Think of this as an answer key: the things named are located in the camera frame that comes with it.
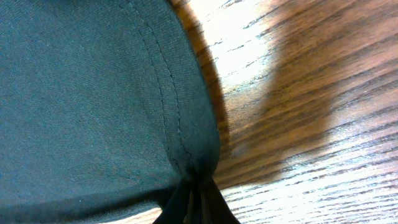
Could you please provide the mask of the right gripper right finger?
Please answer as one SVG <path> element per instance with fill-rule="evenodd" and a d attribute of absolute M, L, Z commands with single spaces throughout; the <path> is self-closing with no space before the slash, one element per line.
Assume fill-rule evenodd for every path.
<path fill-rule="evenodd" d="M 213 179 L 200 187 L 202 224 L 240 224 Z"/>

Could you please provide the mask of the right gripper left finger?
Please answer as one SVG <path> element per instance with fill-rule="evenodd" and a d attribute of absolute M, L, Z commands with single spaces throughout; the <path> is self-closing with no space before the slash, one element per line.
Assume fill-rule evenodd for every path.
<path fill-rule="evenodd" d="M 166 207 L 154 224 L 190 224 L 194 205 L 194 192 L 189 183 L 182 180 Z"/>

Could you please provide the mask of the black t-shirt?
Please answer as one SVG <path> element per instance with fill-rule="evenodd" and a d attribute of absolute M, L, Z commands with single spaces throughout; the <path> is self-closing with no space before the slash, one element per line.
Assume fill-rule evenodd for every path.
<path fill-rule="evenodd" d="M 1 222 L 96 223 L 210 179 L 220 140 L 168 1 L 1 2 Z"/>

